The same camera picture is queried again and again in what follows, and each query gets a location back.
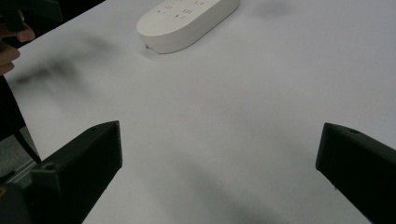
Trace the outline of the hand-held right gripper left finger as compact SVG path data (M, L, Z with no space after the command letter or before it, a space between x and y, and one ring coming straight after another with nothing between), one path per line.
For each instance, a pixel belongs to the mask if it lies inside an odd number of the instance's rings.
M33 168L38 224L82 224L122 166L120 123L91 127Z

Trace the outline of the white power strip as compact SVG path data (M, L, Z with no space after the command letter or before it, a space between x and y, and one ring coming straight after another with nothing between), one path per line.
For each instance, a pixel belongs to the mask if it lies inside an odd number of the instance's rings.
M188 48L239 7L240 0L164 0L137 23L144 46L159 54Z

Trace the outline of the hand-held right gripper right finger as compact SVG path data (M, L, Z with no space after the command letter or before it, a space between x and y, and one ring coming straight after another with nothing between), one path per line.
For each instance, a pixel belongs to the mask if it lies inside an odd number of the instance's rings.
M316 169L372 224L396 224L396 150L337 124L323 126Z

